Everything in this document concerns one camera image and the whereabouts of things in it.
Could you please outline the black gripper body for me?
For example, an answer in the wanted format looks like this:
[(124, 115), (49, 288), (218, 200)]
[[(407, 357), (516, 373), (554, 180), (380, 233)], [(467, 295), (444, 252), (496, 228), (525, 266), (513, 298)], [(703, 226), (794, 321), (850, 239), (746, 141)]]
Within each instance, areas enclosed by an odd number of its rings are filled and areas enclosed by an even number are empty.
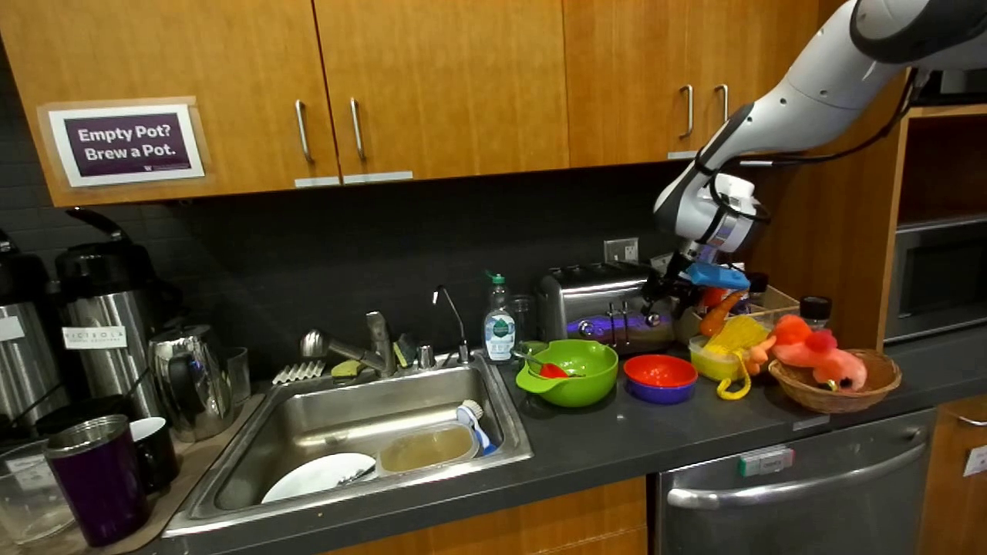
[(703, 289), (680, 275), (653, 270), (645, 283), (647, 318), (671, 326), (687, 309), (699, 302)]

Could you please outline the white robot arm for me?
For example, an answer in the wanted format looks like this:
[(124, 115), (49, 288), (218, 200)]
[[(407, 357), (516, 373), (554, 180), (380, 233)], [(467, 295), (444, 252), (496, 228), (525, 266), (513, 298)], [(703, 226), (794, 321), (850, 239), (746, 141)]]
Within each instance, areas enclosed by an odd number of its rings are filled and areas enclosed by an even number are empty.
[(898, 120), (908, 82), (987, 66), (987, 0), (843, 0), (754, 101), (659, 188), (657, 252), (743, 260), (835, 302), (858, 344), (886, 335)]

